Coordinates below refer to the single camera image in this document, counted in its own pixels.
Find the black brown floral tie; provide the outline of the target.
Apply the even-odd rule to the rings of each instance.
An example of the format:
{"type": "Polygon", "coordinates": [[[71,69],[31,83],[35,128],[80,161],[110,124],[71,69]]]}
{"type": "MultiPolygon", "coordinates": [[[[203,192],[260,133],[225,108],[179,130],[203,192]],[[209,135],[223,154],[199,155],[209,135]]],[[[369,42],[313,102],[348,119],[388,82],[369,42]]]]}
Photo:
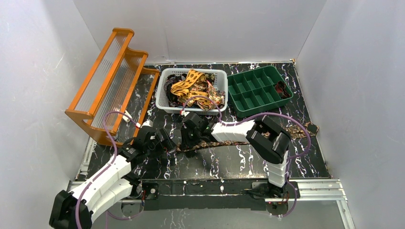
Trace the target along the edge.
{"type": "MultiPolygon", "coordinates": [[[[310,137],[316,136],[320,130],[319,126],[313,124],[312,122],[306,122],[303,127],[306,129],[310,137]]],[[[285,127],[285,130],[291,135],[292,140],[299,139],[299,138],[306,138],[304,131],[298,125],[291,125],[285,127]]],[[[240,142],[240,141],[224,141],[224,142],[205,142],[201,141],[195,146],[186,146],[184,148],[180,148],[180,144],[177,145],[176,153],[186,153],[194,150],[212,148],[212,147],[220,147],[220,146],[237,146],[237,145],[248,145],[247,142],[240,142]]]]}

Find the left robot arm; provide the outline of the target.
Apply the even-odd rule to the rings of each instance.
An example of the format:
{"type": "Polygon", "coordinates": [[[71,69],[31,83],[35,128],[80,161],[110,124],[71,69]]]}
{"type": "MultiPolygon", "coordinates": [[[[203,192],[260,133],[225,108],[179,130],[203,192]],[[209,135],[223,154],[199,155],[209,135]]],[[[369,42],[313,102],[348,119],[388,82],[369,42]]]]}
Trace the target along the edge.
{"type": "Polygon", "coordinates": [[[53,229],[89,229],[94,221],[123,198],[145,195],[138,164],[160,157],[177,145],[165,129],[144,125],[136,137],[117,148],[108,162],[88,180],[70,191],[60,191],[54,199],[49,225],[53,229]]]}

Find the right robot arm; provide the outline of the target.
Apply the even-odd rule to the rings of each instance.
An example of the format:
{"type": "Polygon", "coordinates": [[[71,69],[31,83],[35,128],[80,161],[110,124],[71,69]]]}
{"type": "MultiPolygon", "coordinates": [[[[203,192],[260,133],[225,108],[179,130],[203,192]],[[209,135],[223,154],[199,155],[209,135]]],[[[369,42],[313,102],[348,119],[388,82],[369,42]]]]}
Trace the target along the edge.
{"type": "Polygon", "coordinates": [[[290,134],[268,115],[253,115],[239,122],[208,120],[195,112],[181,112],[181,150],[206,143],[248,143],[266,161],[267,183],[252,185],[247,193],[257,198],[282,198],[286,191],[290,134]]]}

